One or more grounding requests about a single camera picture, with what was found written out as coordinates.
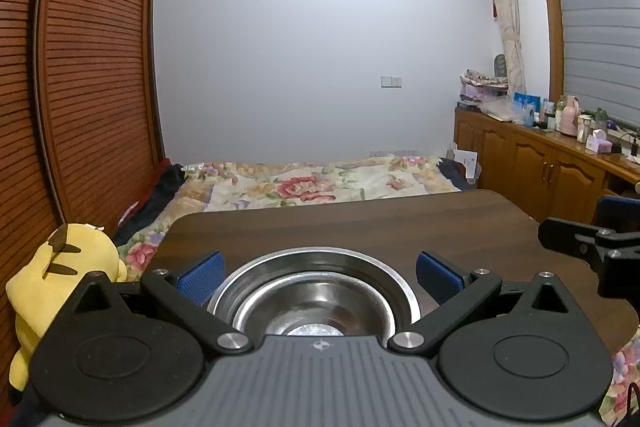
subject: pink thermos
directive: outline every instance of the pink thermos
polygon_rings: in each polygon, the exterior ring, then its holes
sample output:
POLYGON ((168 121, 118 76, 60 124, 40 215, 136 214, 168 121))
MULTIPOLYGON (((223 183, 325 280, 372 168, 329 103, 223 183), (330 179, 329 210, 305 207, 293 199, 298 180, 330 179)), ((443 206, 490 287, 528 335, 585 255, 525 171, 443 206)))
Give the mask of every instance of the pink thermos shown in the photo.
POLYGON ((560 132, 568 136, 576 136, 578 134, 579 116, 580 106, 578 105, 578 99, 573 95, 569 95, 566 97, 566 107, 562 111, 560 132))

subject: yellow plush toy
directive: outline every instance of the yellow plush toy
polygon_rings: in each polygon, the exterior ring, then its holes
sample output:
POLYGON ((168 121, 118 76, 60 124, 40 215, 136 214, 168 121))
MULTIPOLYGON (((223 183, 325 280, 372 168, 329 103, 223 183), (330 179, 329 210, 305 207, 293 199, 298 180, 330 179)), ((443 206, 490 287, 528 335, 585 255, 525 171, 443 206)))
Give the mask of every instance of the yellow plush toy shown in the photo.
POLYGON ((6 284, 20 341, 9 382, 19 391, 27 383, 29 361, 38 342, 82 277, 94 270, 105 272, 111 281, 127 280, 127 269, 104 232, 93 225, 62 225, 6 284))

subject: silver bolt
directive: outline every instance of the silver bolt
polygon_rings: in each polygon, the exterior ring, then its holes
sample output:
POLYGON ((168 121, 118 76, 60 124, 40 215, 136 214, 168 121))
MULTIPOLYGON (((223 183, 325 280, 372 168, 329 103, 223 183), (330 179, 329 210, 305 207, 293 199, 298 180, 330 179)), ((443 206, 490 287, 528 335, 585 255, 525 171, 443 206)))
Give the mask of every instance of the silver bolt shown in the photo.
POLYGON ((242 349, 249 343, 249 337, 242 333, 223 333, 216 342, 225 349, 242 349))
POLYGON ((394 344, 404 349, 414 349, 424 344, 424 337, 415 331, 403 331, 394 335, 394 344))

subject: brown wooden table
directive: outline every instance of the brown wooden table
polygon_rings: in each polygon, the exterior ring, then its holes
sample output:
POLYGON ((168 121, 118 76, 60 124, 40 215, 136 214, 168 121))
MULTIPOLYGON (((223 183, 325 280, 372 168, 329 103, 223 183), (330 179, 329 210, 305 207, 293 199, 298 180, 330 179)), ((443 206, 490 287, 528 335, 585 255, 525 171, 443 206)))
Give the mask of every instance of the brown wooden table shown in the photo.
POLYGON ((609 352, 617 352, 638 328, 634 309, 626 301, 597 295, 591 269, 583 261, 545 250, 537 233, 537 222, 488 190, 206 212, 176 221, 150 268, 171 270, 185 255, 220 250, 229 274, 255 257, 285 248, 348 248, 377 257, 400 273, 423 315, 436 304, 415 278, 415 260, 422 250, 433 250, 467 270, 488 268, 504 281, 529 281, 546 270, 561 278, 609 352))

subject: window blind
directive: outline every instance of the window blind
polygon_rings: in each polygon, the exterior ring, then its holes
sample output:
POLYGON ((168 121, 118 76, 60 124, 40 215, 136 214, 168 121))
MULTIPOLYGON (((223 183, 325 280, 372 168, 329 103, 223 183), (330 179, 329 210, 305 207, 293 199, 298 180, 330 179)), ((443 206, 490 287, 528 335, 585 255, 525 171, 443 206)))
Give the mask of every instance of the window blind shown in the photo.
POLYGON ((640 125, 640 0, 561 0, 564 92, 640 125))

